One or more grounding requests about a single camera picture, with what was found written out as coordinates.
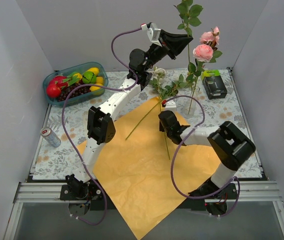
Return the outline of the orange wrapping paper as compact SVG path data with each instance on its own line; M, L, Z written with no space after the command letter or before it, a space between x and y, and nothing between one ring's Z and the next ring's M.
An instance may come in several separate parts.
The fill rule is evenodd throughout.
M171 163L177 145L159 131L159 107L138 126L128 140L125 138L157 103L154 97L115 122L114 138L101 150L93 174L106 193L112 197L123 191L167 191L173 186ZM220 160L209 146L183 146L177 152L173 174L180 191L187 194L197 189L217 169ZM178 205L158 206L122 203L117 210L137 239L142 239Z

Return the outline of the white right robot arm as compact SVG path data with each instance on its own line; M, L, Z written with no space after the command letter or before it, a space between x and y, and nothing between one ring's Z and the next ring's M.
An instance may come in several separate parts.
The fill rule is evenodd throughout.
M212 197L219 199L227 192L227 186L235 180L235 173L255 153L255 144L232 122L225 121L219 127L181 125L171 110L159 115L159 130L177 145L170 167L170 177L176 191L189 199ZM183 193L174 179L174 163L182 146L211 147L220 160L216 171L196 190Z

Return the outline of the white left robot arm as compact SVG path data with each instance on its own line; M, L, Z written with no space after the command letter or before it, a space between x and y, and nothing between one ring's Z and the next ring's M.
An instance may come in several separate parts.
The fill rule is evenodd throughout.
M187 34L174 34L147 27L151 46L147 51L135 48L130 52L129 73L114 94L98 107L90 107L87 119L87 141L84 152L79 155L82 170L65 177L68 191L77 199L92 199L104 196L104 190L93 174L93 168L103 147L116 134L115 118L120 111L149 83L152 74L148 71L165 56L172 60L193 40Z

